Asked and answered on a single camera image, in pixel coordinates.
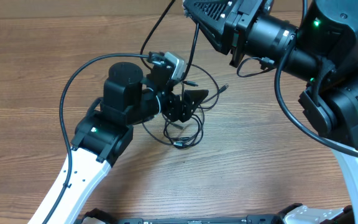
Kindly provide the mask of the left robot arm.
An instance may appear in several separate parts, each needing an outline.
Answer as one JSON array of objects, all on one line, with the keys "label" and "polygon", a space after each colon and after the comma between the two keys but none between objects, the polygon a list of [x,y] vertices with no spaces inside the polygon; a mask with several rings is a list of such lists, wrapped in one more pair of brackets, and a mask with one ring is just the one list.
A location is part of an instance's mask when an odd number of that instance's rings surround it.
[{"label": "left robot arm", "polygon": [[134,63],[112,65],[103,96],[77,124],[59,175],[30,222],[74,223],[93,190],[133,140],[135,125],[159,114],[171,122],[194,118],[209,91],[174,94],[179,82],[169,66],[144,75]]}]

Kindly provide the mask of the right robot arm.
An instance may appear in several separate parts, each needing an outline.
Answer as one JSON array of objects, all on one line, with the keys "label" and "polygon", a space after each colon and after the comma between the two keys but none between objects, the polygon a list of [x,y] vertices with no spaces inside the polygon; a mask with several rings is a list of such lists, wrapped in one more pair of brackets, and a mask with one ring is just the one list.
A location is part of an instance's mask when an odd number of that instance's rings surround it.
[{"label": "right robot arm", "polygon": [[322,210],[293,205],[280,223],[358,223],[358,1],[304,1],[300,25],[273,17],[273,2],[185,1],[213,48],[241,69],[274,71],[275,97],[303,133],[330,148],[351,200]]}]

